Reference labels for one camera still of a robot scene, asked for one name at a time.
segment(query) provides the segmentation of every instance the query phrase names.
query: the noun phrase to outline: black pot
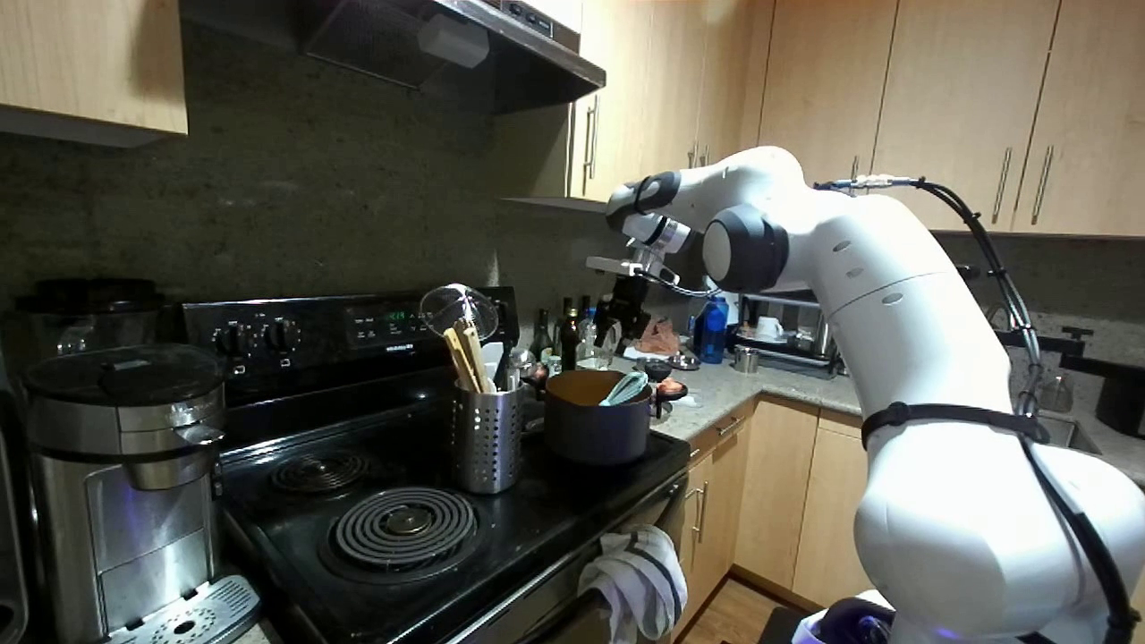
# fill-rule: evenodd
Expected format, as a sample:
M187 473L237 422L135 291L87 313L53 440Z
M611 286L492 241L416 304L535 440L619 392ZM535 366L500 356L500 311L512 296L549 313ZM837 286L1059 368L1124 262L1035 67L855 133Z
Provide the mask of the black pot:
M1145 440L1145 377L1105 377L1094 416L1116 434Z
M543 443L576 465L627 465L646 447L652 392L599 406L619 372L560 372L543 387Z

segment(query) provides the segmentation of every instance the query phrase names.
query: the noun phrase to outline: blue container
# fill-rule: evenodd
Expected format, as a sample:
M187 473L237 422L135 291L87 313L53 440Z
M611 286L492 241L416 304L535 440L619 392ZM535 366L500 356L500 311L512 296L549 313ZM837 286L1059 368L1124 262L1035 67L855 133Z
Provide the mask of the blue container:
M713 296L701 313L696 353L704 366L722 366L725 353L725 302Z

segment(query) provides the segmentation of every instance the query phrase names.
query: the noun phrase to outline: oven door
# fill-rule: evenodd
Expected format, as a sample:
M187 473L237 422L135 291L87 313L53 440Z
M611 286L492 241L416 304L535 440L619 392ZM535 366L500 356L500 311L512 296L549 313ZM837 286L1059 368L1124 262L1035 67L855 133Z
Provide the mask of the oven door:
M685 474L678 473L639 509L622 514L608 533L632 533L639 527L658 527L678 544L684 533L684 490ZM567 551L549 560L515 595L497 602L487 614L473 620L452 640L465 644L503 644L503 640L543 640L543 644L582 644L608 640L608 603L599 595L580 595L580 571L599 553L597 539Z

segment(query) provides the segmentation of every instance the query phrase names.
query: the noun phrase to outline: stove knob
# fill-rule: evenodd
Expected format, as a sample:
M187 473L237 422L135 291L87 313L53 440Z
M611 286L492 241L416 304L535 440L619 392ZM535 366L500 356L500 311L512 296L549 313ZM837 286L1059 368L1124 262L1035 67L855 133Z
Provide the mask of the stove knob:
M277 352L277 353L295 352L295 343L301 343L295 322L288 322L288 319L271 319L271 322L263 322L263 325L262 325L262 343L263 343L269 352Z
M224 356L237 356L237 353L242 353L246 347L246 341L242 341L242 325L240 322L224 322L224 325L217 325L214 334L209 334L209 343L214 343L214 352L217 353L224 353Z

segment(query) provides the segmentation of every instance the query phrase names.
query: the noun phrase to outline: stainless steel appliance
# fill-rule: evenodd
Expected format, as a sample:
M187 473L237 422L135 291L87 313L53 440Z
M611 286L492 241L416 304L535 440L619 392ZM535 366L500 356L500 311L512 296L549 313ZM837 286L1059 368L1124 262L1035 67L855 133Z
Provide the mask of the stainless steel appliance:
M580 34L521 0L187 0L182 14L479 113L603 87L603 71L576 55Z
M652 435L622 469L582 469L534 426L515 482L468 495L452 469L455 372L416 304L182 304L190 341L227 362L224 551L288 640L539 640L599 625L576 576L603 528L678 527L685 443Z
M751 352L762 366L828 377L840 356L828 341L828 322L807 292L739 296L739 325L728 343Z
M256 595L217 576L209 501L221 372L155 343L40 362L27 387L27 480L53 640L209 640L255 620Z

